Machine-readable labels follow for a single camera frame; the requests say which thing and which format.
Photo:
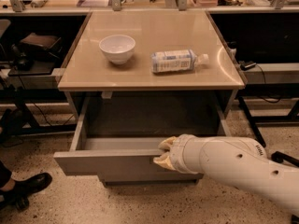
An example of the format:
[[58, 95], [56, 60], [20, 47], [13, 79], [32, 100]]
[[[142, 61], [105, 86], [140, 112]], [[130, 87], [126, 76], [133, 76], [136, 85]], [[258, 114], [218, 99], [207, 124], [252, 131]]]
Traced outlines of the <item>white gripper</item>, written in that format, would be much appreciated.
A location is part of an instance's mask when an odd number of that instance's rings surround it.
[[160, 157], [155, 157], [153, 162], [167, 170], [171, 170], [173, 165], [180, 173], [196, 175], [203, 172], [199, 160], [202, 146], [201, 139], [193, 135], [171, 136], [158, 145], [161, 150], [170, 149], [170, 158], [166, 152]]

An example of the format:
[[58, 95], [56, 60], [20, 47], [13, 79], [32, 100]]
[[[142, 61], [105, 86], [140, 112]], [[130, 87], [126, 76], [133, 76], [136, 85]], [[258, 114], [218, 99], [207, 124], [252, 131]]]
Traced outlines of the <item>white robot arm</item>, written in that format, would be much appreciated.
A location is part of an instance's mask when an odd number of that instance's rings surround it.
[[204, 174], [237, 189], [256, 193], [299, 216], [299, 168], [271, 161], [263, 146], [248, 137], [172, 136], [153, 162], [182, 174]]

